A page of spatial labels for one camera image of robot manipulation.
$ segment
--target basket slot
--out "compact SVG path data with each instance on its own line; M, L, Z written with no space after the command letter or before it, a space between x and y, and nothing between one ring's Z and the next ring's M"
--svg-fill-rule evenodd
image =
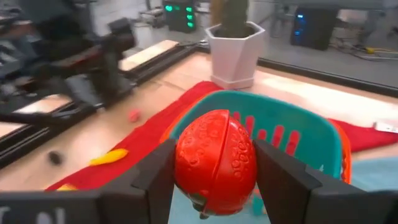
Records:
M264 129L260 129L259 132L257 133L257 138L261 140L266 140L267 139L267 131Z
M296 148L300 141L300 133L298 131L292 131L289 136L289 140L286 146L286 153L290 156L294 156Z
M278 125L275 127L274 135L273 135L272 141L271 141L271 144L274 147L279 148L280 143L282 142L282 137L284 135L284 131L285 131L285 128L282 125Z
M235 118L235 120L241 122L241 114L239 112L235 111L233 113L233 117Z
M347 168L347 155L345 153L343 153L343 163L341 166L343 167L341 169L341 179L345 181L347 178L347 176L344 172L344 170Z
M253 128L254 128L254 117L251 115L247 116L245 125L246 125L246 130L248 131L248 134L251 137L251 134L253 133Z

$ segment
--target red towel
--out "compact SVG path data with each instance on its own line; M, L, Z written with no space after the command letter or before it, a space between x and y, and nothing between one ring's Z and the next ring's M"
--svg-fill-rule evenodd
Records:
M398 134L395 133L376 131L374 128L359 127L344 121L333 121L347 134L351 144L351 152L359 152L398 142Z
M125 148L130 151L125 158L112 164L86 167L50 186L47 190L56 190L63 184L71 184L79 190L88 190L101 187L108 183L155 149L159 143L158 139L160 139L163 132L185 108L188 108L188 106L201 96L220 89L220 87L212 82L198 83L166 109L151 117L144 125L136 128L114 147L115 149ZM351 141L353 152L384 146L398 141L397 134L382 133L373 128L357 127L342 121L336 122L346 132Z

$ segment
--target table surface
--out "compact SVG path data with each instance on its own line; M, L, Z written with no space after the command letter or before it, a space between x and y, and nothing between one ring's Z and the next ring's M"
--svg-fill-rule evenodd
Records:
M172 48L176 42L165 40L120 62L123 70ZM88 162L108 152L134 128L167 107L186 90L203 80L210 80L210 56L195 53L134 90L134 94L110 110L99 112L42 145L29 155L0 170L0 190L40 190L61 180ZM375 121L398 121L398 99L345 86L259 67L253 87L244 91L267 95L293 103L327 118L360 126ZM26 112L52 110L67 102L53 96L23 109ZM142 111L136 123L128 122L132 109ZM54 167L47 153L59 151L65 162ZM398 144L353 154L353 158L398 156Z

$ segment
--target red ball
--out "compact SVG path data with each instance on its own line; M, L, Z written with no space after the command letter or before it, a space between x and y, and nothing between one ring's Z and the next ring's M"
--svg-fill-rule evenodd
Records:
M139 109L131 110L129 113L129 121L130 122L138 121L140 115L141 115L141 111Z
M181 134L175 181L204 215L242 210L256 183L256 154L245 128L228 110L197 118Z

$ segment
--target hexagonal pot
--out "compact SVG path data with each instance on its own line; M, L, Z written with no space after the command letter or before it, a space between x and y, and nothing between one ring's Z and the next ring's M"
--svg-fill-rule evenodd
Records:
M211 49L211 81L225 89L247 88L254 83L257 60L264 48L265 30L253 22L254 30L246 38L222 38L213 34L221 24L207 28Z

